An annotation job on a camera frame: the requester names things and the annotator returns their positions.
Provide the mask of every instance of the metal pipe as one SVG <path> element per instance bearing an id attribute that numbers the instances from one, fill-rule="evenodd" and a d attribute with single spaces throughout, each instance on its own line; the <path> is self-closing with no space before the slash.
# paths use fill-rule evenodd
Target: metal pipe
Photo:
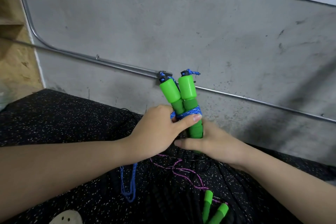
<path id="1" fill-rule="evenodd" d="M 45 51 L 48 51 L 48 52 L 59 53 L 59 54 L 66 55 L 66 56 L 69 56 L 69 57 L 86 60 L 86 61 L 89 61 L 89 62 L 109 66 L 109 67 L 112 67 L 112 68 L 116 68 L 116 69 L 120 69 L 120 70 L 123 70 L 123 71 L 147 76 L 147 77 L 150 77 L 150 78 L 155 78 L 155 79 L 158 78 L 158 71 L 156 71 L 156 70 L 142 68 L 142 67 L 133 66 L 133 65 L 129 65 L 129 64 L 124 64 L 124 63 L 120 63 L 120 62 L 115 62 L 115 61 L 111 61 L 111 60 L 101 59 L 101 58 L 99 58 L 99 55 L 97 55 L 96 57 L 93 57 L 93 56 L 89 56 L 89 55 L 78 53 L 78 52 L 71 52 L 71 51 L 60 49 L 60 48 L 56 48 L 56 47 L 48 44 L 37 33 L 37 31 L 34 27 L 33 20 L 32 20 L 30 11 L 29 11 L 27 0 L 22 0 L 22 4 L 23 4 L 23 9 L 24 9 L 24 11 L 26 13 L 26 16 L 27 16 L 28 25 L 29 25 L 32 33 L 35 35 L 35 37 L 42 44 L 44 44 L 47 47 L 42 47 L 42 46 L 38 46 L 38 45 L 35 45 L 35 44 L 30 44 L 30 43 L 26 43 L 26 42 L 22 42 L 22 41 L 18 41 L 18 40 L 13 40 L 13 39 L 9 39 L 9 38 L 3 38 L 3 39 L 15 42 L 17 44 L 27 45 L 27 46 L 37 48 L 37 49 L 41 49 L 41 50 L 45 50 Z M 312 119 L 316 119 L 316 120 L 322 120 L 322 121 L 328 121 L 328 122 L 336 124 L 336 120 L 329 119 L 329 118 L 326 118 L 324 116 L 318 116 L 318 115 L 310 114 L 310 113 L 307 113 L 307 112 L 302 112 L 302 111 L 299 111 L 299 110 L 291 109 L 291 108 L 288 108 L 288 107 L 282 107 L 282 106 L 279 106 L 279 105 L 270 104 L 270 103 L 267 103 L 267 102 L 259 101 L 259 100 L 252 99 L 252 98 L 248 98 L 248 97 L 245 97 L 245 96 L 234 95 L 234 94 L 225 93 L 225 92 L 218 91 L 218 90 L 212 90 L 212 89 L 208 89 L 208 88 L 204 88 L 204 87 L 200 87 L 200 86 L 196 86 L 196 88 L 199 89 L 199 90 L 212 92 L 212 93 L 220 94 L 220 95 L 227 96 L 227 97 L 237 98 L 237 99 L 241 99 L 241 100 L 244 100 L 244 101 L 249 101 L 249 102 L 252 102 L 252 103 L 272 107 L 272 108 L 275 108 L 275 109 L 292 112 L 292 113 L 295 113 L 295 114 L 298 114 L 298 115 L 301 115 L 301 116 L 305 116 L 305 117 L 308 117 L 308 118 L 312 118 Z"/>

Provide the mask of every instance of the wooden panel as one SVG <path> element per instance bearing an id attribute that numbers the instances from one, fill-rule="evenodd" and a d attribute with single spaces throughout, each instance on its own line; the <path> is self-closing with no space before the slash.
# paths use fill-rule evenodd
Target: wooden panel
<path id="1" fill-rule="evenodd" d="M 0 36 L 30 43 L 21 0 L 0 0 Z M 15 100 L 43 89 L 34 49 L 0 39 L 0 79 Z"/>

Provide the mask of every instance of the fingernail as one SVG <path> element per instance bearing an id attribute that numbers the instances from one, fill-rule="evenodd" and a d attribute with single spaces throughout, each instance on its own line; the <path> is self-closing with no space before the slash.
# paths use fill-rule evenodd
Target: fingernail
<path id="1" fill-rule="evenodd" d="M 200 115 L 200 114 L 195 114 L 194 115 L 194 122 L 198 122 L 200 119 L 202 119 L 202 115 Z"/>
<path id="2" fill-rule="evenodd" d="M 175 141 L 174 141 L 174 144 L 175 144 L 175 146 L 177 146 L 177 147 L 181 147 L 182 142 L 181 142 L 180 140 L 175 140 Z"/>

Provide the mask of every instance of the person's right arm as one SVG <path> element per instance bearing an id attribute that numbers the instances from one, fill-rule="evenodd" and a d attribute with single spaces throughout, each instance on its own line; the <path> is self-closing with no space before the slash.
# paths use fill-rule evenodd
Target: person's right arm
<path id="1" fill-rule="evenodd" d="M 204 120 L 204 138 L 176 140 L 249 173 L 304 224 L 336 223 L 336 187 L 234 138 Z"/>

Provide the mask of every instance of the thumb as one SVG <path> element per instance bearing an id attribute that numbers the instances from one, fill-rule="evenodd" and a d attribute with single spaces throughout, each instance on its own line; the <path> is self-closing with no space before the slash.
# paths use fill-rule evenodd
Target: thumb
<path id="1" fill-rule="evenodd" d="M 192 125 L 196 124 L 200 119 L 202 119 L 202 115 L 200 114 L 193 114 L 188 115 L 187 117 L 183 118 L 182 120 L 175 122 L 173 125 L 178 133 L 182 132 L 183 130 L 191 127 Z"/>
<path id="2" fill-rule="evenodd" d="M 175 140 L 174 144 L 185 150 L 202 151 L 202 139 L 187 138 L 182 140 Z"/>

